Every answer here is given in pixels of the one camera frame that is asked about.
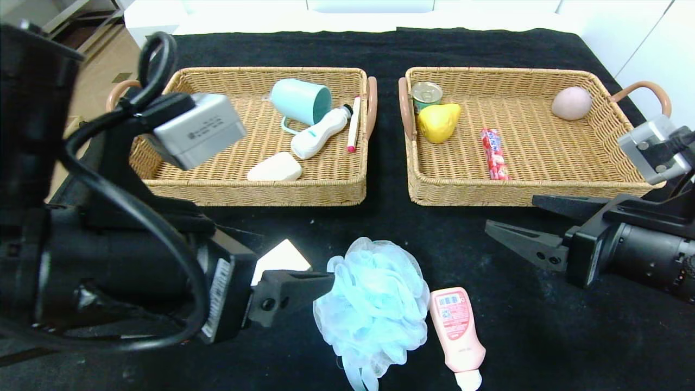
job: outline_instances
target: basket handle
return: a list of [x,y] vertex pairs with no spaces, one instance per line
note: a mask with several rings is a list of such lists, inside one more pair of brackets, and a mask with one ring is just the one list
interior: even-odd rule
[[651,81],[638,81],[637,83],[628,86],[621,92],[611,96],[610,99],[613,102],[618,102],[620,99],[623,99],[624,97],[628,96],[629,93],[640,87],[646,87],[652,90],[654,95],[656,95],[656,98],[658,98],[659,102],[661,102],[661,113],[666,117],[671,117],[671,98],[669,98],[669,95],[666,94],[666,91],[664,91],[661,86],[656,83],[652,83]]
[[140,82],[137,80],[124,80],[124,81],[121,81],[120,83],[116,84],[113,87],[111,92],[108,93],[108,97],[106,98],[106,111],[107,112],[113,111],[113,109],[116,108],[116,104],[118,103],[118,100],[121,99],[121,96],[130,87],[142,88],[142,86],[140,85]]
[[398,79],[398,100],[400,101],[400,119],[403,121],[403,129],[408,140],[415,139],[415,129],[413,127],[413,109],[408,95],[408,82],[404,77]]
[[369,141],[377,122],[377,78],[369,76],[367,78],[367,128],[364,133],[364,140]]

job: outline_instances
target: light blue cup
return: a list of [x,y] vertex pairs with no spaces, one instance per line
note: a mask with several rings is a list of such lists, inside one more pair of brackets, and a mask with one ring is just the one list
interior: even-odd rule
[[298,132],[287,127],[287,118],[307,125],[315,125],[331,111],[332,98],[328,87],[297,79],[282,79],[275,83],[270,93],[272,105],[282,114],[282,129],[292,134]]

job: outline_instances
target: red candy package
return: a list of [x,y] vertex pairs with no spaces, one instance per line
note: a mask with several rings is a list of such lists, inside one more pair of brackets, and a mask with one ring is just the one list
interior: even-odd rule
[[490,179],[508,181],[509,171],[505,163],[505,155],[502,153],[502,140],[497,129],[483,129],[480,132],[482,146],[487,156],[487,168],[490,171]]

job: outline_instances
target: yellow toy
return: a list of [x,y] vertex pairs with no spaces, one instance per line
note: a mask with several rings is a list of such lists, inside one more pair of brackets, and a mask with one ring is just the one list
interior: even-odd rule
[[418,123],[427,141],[443,143],[454,133],[460,115],[458,104],[433,104],[420,111]]

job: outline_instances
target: tin can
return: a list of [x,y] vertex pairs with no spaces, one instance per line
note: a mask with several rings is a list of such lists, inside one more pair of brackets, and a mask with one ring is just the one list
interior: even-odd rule
[[413,84],[413,105],[415,114],[433,104],[440,104],[443,95],[441,87],[431,81],[419,81]]

